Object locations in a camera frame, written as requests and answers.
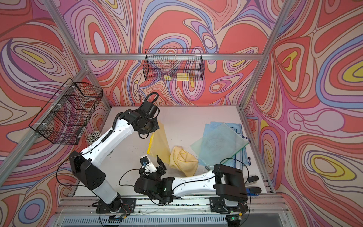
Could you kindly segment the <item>yellow document bag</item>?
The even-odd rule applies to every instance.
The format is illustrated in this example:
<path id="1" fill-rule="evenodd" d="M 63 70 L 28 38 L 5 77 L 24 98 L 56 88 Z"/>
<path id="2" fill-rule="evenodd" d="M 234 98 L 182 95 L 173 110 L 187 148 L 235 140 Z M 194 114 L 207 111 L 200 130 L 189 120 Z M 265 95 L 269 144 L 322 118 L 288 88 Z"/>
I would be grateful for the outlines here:
<path id="1" fill-rule="evenodd" d="M 159 129 L 151 134 L 147 154 L 152 157 L 159 157 L 164 164 L 169 165 L 170 147 L 165 133 L 165 128 L 162 123 L 159 124 Z"/>

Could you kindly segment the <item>yellow wiping cloth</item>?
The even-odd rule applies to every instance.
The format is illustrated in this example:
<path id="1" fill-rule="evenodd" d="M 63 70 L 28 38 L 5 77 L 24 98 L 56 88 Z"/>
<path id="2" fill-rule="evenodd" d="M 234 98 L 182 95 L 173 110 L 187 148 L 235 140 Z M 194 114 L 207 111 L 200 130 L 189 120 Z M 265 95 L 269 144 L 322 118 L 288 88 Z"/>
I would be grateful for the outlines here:
<path id="1" fill-rule="evenodd" d="M 169 157 L 169 166 L 182 171 L 187 177 L 194 176 L 199 165 L 198 159 L 183 149 L 181 146 L 174 146 Z"/>

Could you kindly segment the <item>green zip document bag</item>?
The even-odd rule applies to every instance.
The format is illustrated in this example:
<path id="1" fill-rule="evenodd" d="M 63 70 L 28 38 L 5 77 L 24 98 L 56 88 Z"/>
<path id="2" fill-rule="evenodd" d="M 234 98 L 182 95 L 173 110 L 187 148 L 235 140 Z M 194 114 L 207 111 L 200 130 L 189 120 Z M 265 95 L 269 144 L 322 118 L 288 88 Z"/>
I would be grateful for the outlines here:
<path id="1" fill-rule="evenodd" d="M 223 123 L 206 136 L 202 136 L 190 147 L 198 156 L 199 164 L 207 170 L 211 170 L 215 164 L 219 163 L 233 167 L 231 164 L 226 164 L 228 160 L 238 161 L 244 166 L 243 162 L 232 158 L 232 156 L 248 144 L 247 140 Z"/>

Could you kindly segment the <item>light blue mesh document bag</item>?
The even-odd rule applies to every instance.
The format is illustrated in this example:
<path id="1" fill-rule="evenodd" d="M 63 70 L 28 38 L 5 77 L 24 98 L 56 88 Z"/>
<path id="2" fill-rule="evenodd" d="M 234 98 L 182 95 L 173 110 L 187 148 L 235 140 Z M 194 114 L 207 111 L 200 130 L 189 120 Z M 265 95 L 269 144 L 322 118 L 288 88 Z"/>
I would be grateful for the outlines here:
<path id="1" fill-rule="evenodd" d="M 222 125 L 223 123 L 221 122 L 211 122 L 210 123 L 212 128 L 217 128 L 218 126 Z M 247 138 L 244 133 L 243 133 L 243 127 L 241 124 L 235 124 L 235 123 L 225 123 L 228 127 L 230 127 L 236 134 L 238 134 L 240 137 L 242 137 L 243 139 L 247 140 L 248 142 L 250 142 L 250 139 Z M 240 151 L 238 151 L 235 155 L 232 156 L 232 158 L 237 159 L 241 162 L 243 162 L 245 165 L 249 166 L 250 165 L 250 160 L 248 159 L 248 155 L 247 155 L 247 151 L 246 151 L 246 146 L 244 148 L 242 148 Z M 233 167 L 243 167 L 243 165 L 235 160 L 228 160 L 226 162 L 226 164 L 231 164 Z"/>

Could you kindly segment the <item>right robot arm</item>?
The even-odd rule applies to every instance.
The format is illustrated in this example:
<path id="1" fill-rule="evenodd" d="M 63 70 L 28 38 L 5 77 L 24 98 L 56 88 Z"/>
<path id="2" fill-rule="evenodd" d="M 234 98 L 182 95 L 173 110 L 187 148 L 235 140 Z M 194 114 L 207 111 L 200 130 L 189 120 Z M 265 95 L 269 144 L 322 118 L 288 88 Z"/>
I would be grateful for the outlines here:
<path id="1" fill-rule="evenodd" d="M 161 204 L 169 204 L 187 195 L 213 193 L 222 199 L 227 207 L 244 204 L 247 195 L 243 172 L 230 166 L 216 164 L 207 173 L 192 177 L 166 177 L 166 166 L 157 157 L 155 166 L 148 156 L 140 159 L 140 177 L 134 184 L 134 191 Z"/>

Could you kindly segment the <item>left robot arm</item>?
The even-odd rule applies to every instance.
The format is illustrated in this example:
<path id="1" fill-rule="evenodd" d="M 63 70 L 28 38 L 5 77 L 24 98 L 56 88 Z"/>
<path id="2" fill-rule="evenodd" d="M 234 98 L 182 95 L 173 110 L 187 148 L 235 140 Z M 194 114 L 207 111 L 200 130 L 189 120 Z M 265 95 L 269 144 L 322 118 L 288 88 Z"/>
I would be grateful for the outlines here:
<path id="1" fill-rule="evenodd" d="M 71 172 L 92 193 L 94 193 L 111 212 L 122 207 L 119 193 L 106 180 L 106 175 L 99 169 L 105 158 L 128 136 L 134 132 L 139 138 L 146 139 L 149 134 L 159 129 L 157 117 L 160 113 L 156 106 L 157 92 L 146 96 L 137 109 L 128 109 L 118 113 L 111 128 L 92 145 L 80 153 L 69 154 Z"/>

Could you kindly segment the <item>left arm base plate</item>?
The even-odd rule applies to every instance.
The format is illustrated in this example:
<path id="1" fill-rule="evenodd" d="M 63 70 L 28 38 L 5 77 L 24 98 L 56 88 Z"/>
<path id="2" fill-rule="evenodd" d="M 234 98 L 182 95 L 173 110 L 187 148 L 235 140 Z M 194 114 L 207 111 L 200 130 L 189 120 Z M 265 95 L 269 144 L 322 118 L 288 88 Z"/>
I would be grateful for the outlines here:
<path id="1" fill-rule="evenodd" d="M 96 207 L 97 214 L 131 214 L 135 210 L 135 198 L 116 198 L 115 201 L 107 204 L 99 200 Z"/>

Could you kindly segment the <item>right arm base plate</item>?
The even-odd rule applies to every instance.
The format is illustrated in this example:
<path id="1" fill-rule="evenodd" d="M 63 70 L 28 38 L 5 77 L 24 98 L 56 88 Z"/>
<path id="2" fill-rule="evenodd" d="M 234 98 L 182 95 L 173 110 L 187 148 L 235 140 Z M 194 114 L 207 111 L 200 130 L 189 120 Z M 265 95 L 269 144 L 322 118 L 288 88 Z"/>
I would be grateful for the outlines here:
<path id="1" fill-rule="evenodd" d="M 221 197 L 210 197 L 211 212 L 219 214 L 231 214 L 232 212 L 246 213 L 249 211 L 247 202 L 229 201 Z"/>

